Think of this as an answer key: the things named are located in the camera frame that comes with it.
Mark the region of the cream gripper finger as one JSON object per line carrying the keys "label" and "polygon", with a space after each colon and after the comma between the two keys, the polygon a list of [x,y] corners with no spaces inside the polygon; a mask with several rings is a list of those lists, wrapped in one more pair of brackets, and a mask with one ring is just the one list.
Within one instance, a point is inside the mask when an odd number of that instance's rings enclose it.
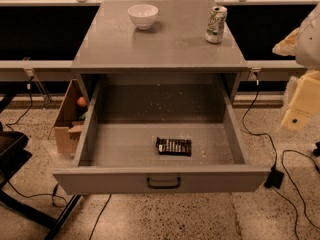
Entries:
{"label": "cream gripper finger", "polygon": [[296,56],[296,39],[299,30],[300,28],[294,29],[272,48],[272,52],[280,56]]}
{"label": "cream gripper finger", "polygon": [[298,131],[320,111],[320,71],[309,70],[297,80],[297,86],[281,121],[281,127]]}

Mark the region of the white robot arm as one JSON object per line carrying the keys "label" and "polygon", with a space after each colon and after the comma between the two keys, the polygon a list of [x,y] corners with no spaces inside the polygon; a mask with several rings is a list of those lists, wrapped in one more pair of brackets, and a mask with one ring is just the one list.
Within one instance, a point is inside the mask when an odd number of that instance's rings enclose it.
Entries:
{"label": "white robot arm", "polygon": [[307,72],[297,80],[281,127],[288,131],[302,129],[320,111],[320,4],[301,25],[277,43],[272,52],[294,56]]}

